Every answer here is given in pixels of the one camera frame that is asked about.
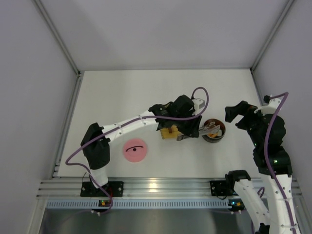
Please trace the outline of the orange fish shaped cake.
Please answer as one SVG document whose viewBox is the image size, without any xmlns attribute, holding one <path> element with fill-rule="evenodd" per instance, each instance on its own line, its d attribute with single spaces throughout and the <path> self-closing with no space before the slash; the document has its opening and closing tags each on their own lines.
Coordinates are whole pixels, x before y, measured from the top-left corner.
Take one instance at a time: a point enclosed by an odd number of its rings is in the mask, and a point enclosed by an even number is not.
<svg viewBox="0 0 312 234">
<path fill-rule="evenodd" d="M 222 133 L 220 133 L 220 132 L 207 134 L 207 137 L 209 137 L 209 138 L 218 138 L 218 137 L 221 137 L 221 136 L 222 136 Z"/>
</svg>

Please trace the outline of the bamboo woven tray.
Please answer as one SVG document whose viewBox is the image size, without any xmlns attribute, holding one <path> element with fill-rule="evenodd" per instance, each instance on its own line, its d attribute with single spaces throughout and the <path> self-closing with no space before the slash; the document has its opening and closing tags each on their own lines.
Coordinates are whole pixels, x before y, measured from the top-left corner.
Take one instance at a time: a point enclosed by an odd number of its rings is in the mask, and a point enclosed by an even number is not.
<svg viewBox="0 0 312 234">
<path fill-rule="evenodd" d="M 175 125 L 172 125 L 169 128 L 160 129 L 160 135 L 162 139 L 172 139 L 172 138 L 177 139 L 179 134 L 181 134 L 181 132 Z"/>
</svg>

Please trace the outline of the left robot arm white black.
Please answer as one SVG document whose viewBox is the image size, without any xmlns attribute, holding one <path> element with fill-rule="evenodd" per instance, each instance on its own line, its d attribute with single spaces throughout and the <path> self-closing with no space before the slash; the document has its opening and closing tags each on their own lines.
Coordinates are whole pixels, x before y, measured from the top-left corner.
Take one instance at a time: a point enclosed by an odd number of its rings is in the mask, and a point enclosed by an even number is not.
<svg viewBox="0 0 312 234">
<path fill-rule="evenodd" d="M 131 140 L 148 131 L 156 132 L 175 126 L 178 132 L 187 137 L 199 137 L 202 113 L 207 109 L 207 101 L 200 98 L 179 96 L 166 104 L 155 104 L 142 114 L 112 125 L 100 126 L 97 122 L 89 126 L 82 142 L 82 152 L 88 162 L 88 174 L 95 188 L 108 183 L 106 172 L 114 147 L 125 143 L 125 151 L 138 148 L 141 144 L 131 144 Z"/>
</svg>

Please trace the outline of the metal tongs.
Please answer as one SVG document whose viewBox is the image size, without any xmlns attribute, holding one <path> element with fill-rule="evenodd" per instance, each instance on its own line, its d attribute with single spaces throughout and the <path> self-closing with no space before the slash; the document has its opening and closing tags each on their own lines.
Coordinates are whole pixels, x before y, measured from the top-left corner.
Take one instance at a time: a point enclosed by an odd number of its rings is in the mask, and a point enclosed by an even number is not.
<svg viewBox="0 0 312 234">
<path fill-rule="evenodd" d="M 187 138 L 199 138 L 200 136 L 207 136 L 207 134 L 209 133 L 216 133 L 216 132 L 222 133 L 220 125 L 214 125 L 214 126 L 206 125 L 206 126 L 199 127 L 199 129 L 195 131 L 195 133 L 189 134 L 188 136 L 185 134 L 179 134 L 176 140 L 182 141 Z"/>
</svg>

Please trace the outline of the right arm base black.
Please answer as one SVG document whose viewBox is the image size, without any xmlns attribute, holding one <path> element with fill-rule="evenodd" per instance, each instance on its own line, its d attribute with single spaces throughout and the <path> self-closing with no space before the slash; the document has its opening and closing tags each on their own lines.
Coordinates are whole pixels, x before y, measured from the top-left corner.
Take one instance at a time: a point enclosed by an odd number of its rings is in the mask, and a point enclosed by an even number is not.
<svg viewBox="0 0 312 234">
<path fill-rule="evenodd" d="M 237 195 L 237 193 L 229 186 L 225 180 L 210 181 L 211 195 L 219 199 L 225 199 L 229 196 Z"/>
</svg>

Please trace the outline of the aluminium rail frame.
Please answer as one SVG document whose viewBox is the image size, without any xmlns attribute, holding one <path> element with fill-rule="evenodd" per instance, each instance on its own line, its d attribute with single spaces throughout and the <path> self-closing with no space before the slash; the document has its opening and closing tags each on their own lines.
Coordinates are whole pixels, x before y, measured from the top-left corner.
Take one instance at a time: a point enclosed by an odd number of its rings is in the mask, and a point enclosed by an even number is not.
<svg viewBox="0 0 312 234">
<path fill-rule="evenodd" d="M 231 209 L 242 206 L 238 195 L 219 199 L 211 195 L 210 178 L 111 178 L 123 181 L 123 197 L 81 197 L 88 177 L 55 177 L 40 183 L 37 199 L 46 201 L 49 209 Z"/>
</svg>

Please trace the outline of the pink round lid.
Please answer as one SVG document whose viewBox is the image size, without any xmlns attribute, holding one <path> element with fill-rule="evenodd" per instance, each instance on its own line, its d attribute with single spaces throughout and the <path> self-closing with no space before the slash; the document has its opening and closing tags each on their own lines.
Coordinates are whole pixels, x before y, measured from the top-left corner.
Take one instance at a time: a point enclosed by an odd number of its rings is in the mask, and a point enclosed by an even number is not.
<svg viewBox="0 0 312 234">
<path fill-rule="evenodd" d="M 148 152 L 147 144 L 139 138 L 133 138 L 127 141 L 122 148 L 125 159 L 132 163 L 142 161 Z"/>
</svg>

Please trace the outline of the round steel lunch box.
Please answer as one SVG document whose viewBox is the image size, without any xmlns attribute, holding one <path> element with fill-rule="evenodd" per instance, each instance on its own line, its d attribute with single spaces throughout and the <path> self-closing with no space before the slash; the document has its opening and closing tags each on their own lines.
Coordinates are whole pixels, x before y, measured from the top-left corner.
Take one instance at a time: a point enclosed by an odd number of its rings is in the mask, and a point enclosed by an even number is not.
<svg viewBox="0 0 312 234">
<path fill-rule="evenodd" d="M 217 143 L 221 141 L 226 133 L 225 125 L 222 121 L 211 118 L 206 120 L 203 123 L 203 127 L 208 130 L 212 130 L 213 132 L 209 132 L 206 135 L 203 135 L 202 138 L 209 143 Z"/>
</svg>

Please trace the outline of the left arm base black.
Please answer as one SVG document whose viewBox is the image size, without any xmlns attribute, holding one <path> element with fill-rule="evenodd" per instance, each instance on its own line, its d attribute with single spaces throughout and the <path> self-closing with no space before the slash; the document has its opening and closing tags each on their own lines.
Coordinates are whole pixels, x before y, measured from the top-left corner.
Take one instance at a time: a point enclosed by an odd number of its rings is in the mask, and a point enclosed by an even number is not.
<svg viewBox="0 0 312 234">
<path fill-rule="evenodd" d="M 103 189 L 111 197 L 123 197 L 123 181 L 109 181 L 103 186 Z M 80 190 L 81 197 L 107 197 L 107 195 L 100 189 L 96 188 L 92 182 L 86 181 L 82 183 Z"/>
</svg>

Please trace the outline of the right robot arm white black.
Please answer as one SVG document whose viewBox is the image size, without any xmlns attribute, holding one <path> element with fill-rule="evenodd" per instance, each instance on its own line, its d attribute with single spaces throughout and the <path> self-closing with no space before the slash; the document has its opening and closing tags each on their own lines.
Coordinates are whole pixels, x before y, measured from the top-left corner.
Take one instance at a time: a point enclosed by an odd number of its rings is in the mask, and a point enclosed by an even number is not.
<svg viewBox="0 0 312 234">
<path fill-rule="evenodd" d="M 254 145 L 253 159 L 263 181 L 265 204 L 256 192 L 249 174 L 230 171 L 226 182 L 242 200 L 257 234 L 298 234 L 293 195 L 290 156 L 282 146 L 285 121 L 278 116 L 284 101 L 265 96 L 267 105 L 257 107 L 246 101 L 225 108 L 225 121 L 242 119 L 236 127 L 245 130 Z"/>
</svg>

